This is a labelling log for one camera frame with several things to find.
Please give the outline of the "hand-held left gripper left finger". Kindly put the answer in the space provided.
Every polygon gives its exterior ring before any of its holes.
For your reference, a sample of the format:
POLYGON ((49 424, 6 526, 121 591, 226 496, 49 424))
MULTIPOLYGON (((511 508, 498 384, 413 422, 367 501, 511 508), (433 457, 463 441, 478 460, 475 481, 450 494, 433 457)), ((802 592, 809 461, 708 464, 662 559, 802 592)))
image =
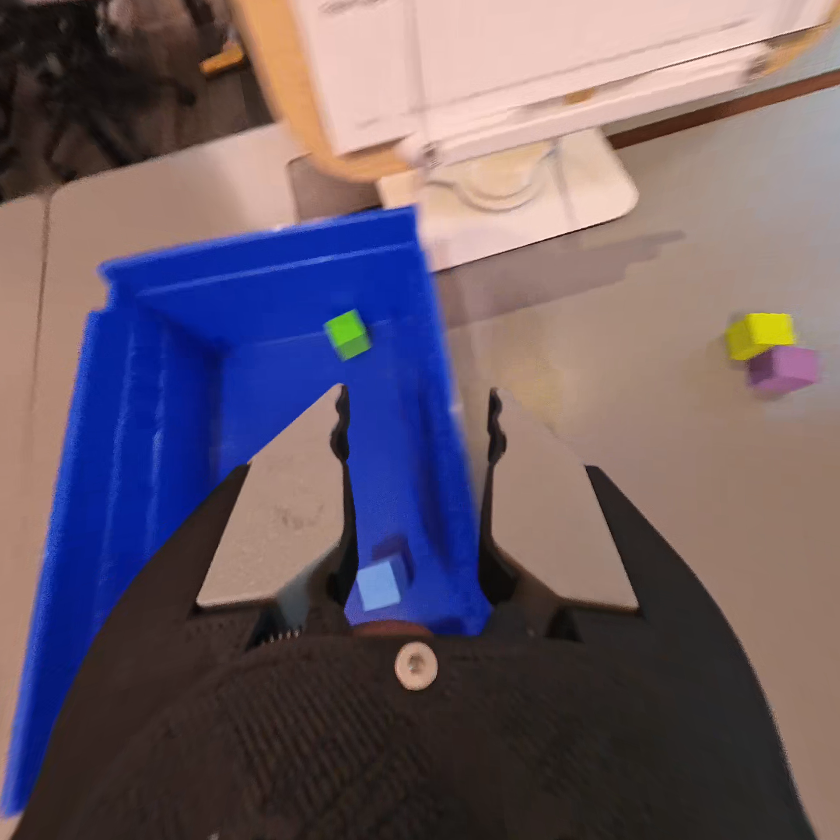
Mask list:
POLYGON ((334 385, 247 463, 199 607, 267 602, 282 621, 306 619, 352 507, 349 396, 334 385))

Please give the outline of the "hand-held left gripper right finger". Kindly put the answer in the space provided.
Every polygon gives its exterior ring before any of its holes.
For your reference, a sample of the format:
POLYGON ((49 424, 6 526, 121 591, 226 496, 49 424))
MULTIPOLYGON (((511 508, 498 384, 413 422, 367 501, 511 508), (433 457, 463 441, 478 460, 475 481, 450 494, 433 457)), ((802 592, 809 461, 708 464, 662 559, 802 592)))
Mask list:
POLYGON ((492 388, 479 515, 478 581, 493 606, 639 602, 584 462, 509 393, 492 388))

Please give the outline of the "blue foam cube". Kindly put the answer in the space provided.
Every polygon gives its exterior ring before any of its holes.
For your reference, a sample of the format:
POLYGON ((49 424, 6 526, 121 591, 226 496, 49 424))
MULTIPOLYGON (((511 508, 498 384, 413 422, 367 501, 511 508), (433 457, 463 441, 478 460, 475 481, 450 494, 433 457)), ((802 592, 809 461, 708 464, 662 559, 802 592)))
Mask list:
POLYGON ((413 563, 405 552, 374 560, 356 576, 362 611, 374 613, 401 604, 413 580, 413 563))

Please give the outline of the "blue plastic bin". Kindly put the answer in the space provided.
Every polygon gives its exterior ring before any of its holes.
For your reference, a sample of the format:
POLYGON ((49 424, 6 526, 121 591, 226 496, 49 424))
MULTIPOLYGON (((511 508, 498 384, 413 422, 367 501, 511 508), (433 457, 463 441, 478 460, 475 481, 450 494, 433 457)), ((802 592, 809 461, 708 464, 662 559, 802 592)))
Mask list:
POLYGON ((81 345, 2 807, 20 813, 94 634, 151 555, 236 466, 331 386, 350 395, 360 564, 397 537, 414 580, 382 616, 475 635, 468 459, 433 278, 408 208, 114 259, 81 345), (323 324, 357 309, 343 362, 323 324))

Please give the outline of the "green foam cube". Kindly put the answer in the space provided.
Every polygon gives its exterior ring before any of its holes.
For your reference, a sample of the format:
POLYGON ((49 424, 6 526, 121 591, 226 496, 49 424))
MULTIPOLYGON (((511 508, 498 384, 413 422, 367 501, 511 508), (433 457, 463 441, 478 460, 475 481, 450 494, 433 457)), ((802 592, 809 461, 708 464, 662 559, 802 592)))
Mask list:
POLYGON ((371 349, 371 338, 357 309, 345 311, 323 324, 333 351, 343 362, 371 349))

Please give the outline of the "purple foam cube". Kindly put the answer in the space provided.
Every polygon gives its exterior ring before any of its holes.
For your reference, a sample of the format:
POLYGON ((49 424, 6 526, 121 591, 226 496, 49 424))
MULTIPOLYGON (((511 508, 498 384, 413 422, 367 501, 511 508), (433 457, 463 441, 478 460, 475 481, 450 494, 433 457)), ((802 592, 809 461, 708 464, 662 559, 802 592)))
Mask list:
POLYGON ((819 355, 799 346, 775 346, 751 358, 747 371, 752 389, 785 395, 819 381, 819 355))

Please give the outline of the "yellow foam cube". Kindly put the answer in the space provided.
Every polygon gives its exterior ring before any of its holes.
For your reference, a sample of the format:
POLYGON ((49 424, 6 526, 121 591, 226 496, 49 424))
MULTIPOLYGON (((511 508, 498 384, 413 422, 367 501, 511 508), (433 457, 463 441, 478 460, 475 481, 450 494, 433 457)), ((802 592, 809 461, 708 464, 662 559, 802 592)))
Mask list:
POLYGON ((780 312, 751 312, 724 332, 730 361, 744 362, 776 347, 797 344, 792 317, 780 312))

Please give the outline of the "small yellow floor object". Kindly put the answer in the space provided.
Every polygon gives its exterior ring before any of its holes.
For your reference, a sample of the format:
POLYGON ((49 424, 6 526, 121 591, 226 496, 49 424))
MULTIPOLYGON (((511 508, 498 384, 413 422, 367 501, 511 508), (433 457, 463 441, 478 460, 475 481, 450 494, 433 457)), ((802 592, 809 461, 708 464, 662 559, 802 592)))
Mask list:
POLYGON ((233 70, 240 70, 248 63, 242 46, 235 41, 227 41, 216 54, 203 59, 199 70, 206 79, 216 78, 233 70))

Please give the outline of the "dark bulky object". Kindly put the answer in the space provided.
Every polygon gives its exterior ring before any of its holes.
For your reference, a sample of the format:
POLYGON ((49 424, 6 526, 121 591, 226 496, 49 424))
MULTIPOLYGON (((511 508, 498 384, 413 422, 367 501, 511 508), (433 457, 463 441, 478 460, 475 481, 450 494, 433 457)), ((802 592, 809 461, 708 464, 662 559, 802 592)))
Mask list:
POLYGON ((2 176, 20 159, 13 141, 15 101, 22 74, 37 87, 36 102, 48 133, 41 157, 59 183, 78 178, 56 155, 67 132, 79 128, 113 167, 149 159, 142 153, 133 115, 151 107, 163 90, 191 108, 196 95, 181 81, 126 62, 109 20, 109 2, 1 4, 2 176))

